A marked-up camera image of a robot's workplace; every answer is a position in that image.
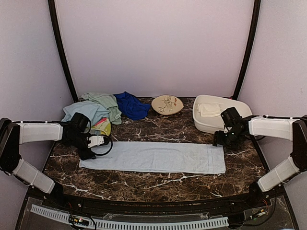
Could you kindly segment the cream white towel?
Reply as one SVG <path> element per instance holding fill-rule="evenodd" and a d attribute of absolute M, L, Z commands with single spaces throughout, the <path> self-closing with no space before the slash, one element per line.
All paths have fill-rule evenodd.
<path fill-rule="evenodd" d="M 199 103 L 197 111 L 201 117 L 216 117 L 220 115 L 221 107 L 219 103 Z"/>

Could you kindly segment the white plastic basin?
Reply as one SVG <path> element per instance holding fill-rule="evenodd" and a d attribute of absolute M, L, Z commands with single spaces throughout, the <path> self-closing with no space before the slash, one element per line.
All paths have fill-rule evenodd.
<path fill-rule="evenodd" d="M 195 127 L 205 133 L 213 134 L 215 131 L 223 131 L 224 122 L 221 115 L 216 117 L 201 117 L 197 111 L 197 104 L 200 103 L 218 103 L 221 107 L 221 113 L 228 108 L 235 107 L 242 117 L 252 115 L 250 107 L 241 101 L 211 95 L 199 95 L 194 101 L 192 116 Z"/>

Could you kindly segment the light blue towel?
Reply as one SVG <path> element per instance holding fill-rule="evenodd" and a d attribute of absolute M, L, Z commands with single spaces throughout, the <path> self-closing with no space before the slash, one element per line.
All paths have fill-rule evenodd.
<path fill-rule="evenodd" d="M 116 141 L 107 155 L 94 147 L 96 159 L 81 160 L 79 167 L 143 173 L 223 174 L 222 146 L 197 143 Z"/>

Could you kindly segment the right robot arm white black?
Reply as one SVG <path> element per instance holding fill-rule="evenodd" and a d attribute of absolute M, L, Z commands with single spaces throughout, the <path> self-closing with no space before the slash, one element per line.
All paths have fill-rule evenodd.
<path fill-rule="evenodd" d="M 277 117 L 250 115 L 242 117 L 234 108 L 221 113 L 225 129 L 216 131 L 213 145 L 236 147 L 244 136 L 266 137 L 261 141 L 271 169 L 250 186 L 245 204 L 255 208 L 263 201 L 263 193 L 287 183 L 307 170 L 307 117 Z"/>

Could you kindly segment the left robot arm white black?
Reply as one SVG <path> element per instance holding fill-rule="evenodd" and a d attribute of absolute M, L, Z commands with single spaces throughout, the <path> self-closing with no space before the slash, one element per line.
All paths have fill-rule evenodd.
<path fill-rule="evenodd" d="M 67 121 L 12 121 L 0 120 L 0 170 L 13 176 L 26 186 L 49 195 L 57 209 L 63 209 L 68 199 L 63 186 L 42 172 L 31 161 L 37 157 L 46 160 L 52 143 L 63 142 L 75 147 L 82 160 L 95 158 L 93 147 L 104 139 L 92 134 L 91 121 L 83 114 L 75 113 Z"/>

